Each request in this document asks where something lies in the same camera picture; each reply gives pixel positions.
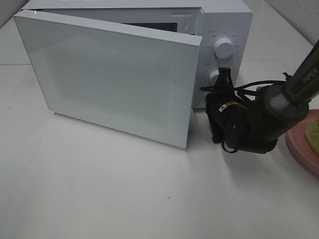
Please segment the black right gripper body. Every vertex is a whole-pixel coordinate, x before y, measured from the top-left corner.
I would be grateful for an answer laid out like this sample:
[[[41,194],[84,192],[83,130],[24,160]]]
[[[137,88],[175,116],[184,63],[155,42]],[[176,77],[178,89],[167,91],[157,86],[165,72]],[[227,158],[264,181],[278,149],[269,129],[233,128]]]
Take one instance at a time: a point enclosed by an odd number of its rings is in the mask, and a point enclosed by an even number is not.
[[[248,152],[246,106],[236,96],[235,88],[230,84],[217,84],[205,87],[204,90],[208,92],[205,98],[205,111],[213,143],[220,143],[223,150],[228,153]]]

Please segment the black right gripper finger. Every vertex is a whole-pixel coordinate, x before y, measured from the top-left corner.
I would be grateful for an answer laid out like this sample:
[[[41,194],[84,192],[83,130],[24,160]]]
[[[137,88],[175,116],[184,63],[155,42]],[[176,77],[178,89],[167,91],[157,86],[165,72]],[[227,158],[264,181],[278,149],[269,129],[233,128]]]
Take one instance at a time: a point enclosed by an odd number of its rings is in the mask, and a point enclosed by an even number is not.
[[[223,87],[234,87],[231,77],[231,69],[228,67],[219,67],[219,75],[217,78],[217,85]]]

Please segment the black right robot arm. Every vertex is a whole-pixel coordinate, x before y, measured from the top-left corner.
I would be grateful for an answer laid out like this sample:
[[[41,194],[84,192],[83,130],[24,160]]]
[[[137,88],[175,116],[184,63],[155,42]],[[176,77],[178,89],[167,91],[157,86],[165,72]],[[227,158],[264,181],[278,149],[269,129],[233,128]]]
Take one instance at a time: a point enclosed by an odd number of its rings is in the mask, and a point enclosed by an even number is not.
[[[220,67],[214,85],[206,92],[212,141],[228,153],[265,154],[278,138],[308,114],[309,102],[319,94],[319,45],[284,81],[265,80],[234,87],[231,69]]]

